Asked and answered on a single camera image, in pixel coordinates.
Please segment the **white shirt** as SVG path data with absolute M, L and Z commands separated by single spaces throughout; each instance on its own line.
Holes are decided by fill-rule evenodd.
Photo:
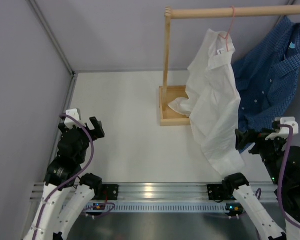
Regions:
M 223 178 L 245 167 L 236 150 L 241 97 L 232 67 L 235 51 L 230 35 L 209 29 L 188 67 L 187 97 L 168 103 L 173 111 L 189 117 L 195 142 Z

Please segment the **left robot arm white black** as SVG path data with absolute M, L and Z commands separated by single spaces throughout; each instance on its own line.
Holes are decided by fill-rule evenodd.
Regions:
M 58 125 L 61 137 L 56 158 L 48 166 L 43 194 L 26 240 L 66 240 L 89 201 L 103 195 L 102 178 L 92 173 L 83 175 L 81 167 L 87 149 L 105 137 L 101 121 L 89 120 L 93 129 L 70 114 L 62 114 Z

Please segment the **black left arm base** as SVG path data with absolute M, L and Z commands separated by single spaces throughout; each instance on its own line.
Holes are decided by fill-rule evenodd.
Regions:
M 99 200 L 102 201 L 116 201 L 119 195 L 118 184 L 103 184 Z

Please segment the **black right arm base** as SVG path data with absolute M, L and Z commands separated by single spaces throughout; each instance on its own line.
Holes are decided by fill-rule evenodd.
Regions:
M 235 200 L 231 191 L 222 184 L 208 184 L 207 193 L 209 200 L 217 203 Z

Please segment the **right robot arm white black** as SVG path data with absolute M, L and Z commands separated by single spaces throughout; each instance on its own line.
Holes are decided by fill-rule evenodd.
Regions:
M 236 149 L 242 150 L 253 144 L 249 153 L 260 156 L 271 179 L 270 199 L 277 201 L 285 221 L 282 229 L 264 208 L 261 190 L 243 173 L 234 173 L 224 178 L 221 184 L 220 200 L 235 200 L 236 210 L 228 205 L 228 215 L 247 214 L 261 240 L 300 240 L 300 147 L 292 146 L 292 128 L 286 126 L 287 134 L 263 129 L 261 132 L 235 131 Z

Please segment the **blue checkered shirt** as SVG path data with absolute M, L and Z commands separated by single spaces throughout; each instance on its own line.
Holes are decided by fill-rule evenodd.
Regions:
M 271 129 L 294 100 L 300 72 L 300 23 L 284 17 L 243 58 L 232 64 L 241 102 L 241 132 Z

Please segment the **wooden clothes rack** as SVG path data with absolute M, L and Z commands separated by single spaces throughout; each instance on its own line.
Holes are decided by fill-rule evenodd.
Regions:
M 239 59 L 254 48 L 284 16 L 300 21 L 300 1 L 278 0 L 260 3 L 222 1 L 220 4 L 177 5 L 169 4 L 164 10 L 162 26 L 163 76 L 159 82 L 158 123 L 161 127 L 188 126 L 190 120 L 169 108 L 168 104 L 179 97 L 186 97 L 185 77 L 173 76 L 174 71 L 187 71 L 206 31 L 214 28 L 228 34 L 240 34 L 240 28 L 253 28 L 250 43 L 236 54 Z

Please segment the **aluminium corner frame post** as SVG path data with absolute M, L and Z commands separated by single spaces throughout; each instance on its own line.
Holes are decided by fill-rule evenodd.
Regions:
M 76 73 L 68 61 L 64 50 L 61 47 L 51 25 L 44 15 L 37 0 L 26 0 L 26 4 L 38 25 L 40 38 L 36 40 L 34 48 L 38 54 L 38 72 L 35 74 L 39 79 L 39 90 L 41 90 L 38 103 L 40 106 L 35 109 L 40 113 L 42 123 L 37 123 L 43 128 L 41 137 L 44 142 L 44 152 L 39 156 L 39 172 L 45 173 L 50 161 L 57 152 L 57 140 L 60 136 L 58 125 L 61 121 L 59 115 L 69 105 L 71 92 L 74 87 Z

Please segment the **aluminium mounting rail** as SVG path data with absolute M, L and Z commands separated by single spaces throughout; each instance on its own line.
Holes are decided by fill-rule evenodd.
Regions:
M 119 185 L 119 202 L 206 202 L 209 200 L 207 185 L 204 182 L 177 183 L 108 183 Z M 277 200 L 276 186 L 271 182 L 251 182 L 255 193 L 261 189 L 260 200 L 272 203 Z M 30 201 L 39 201 L 43 194 L 43 183 L 36 183 Z

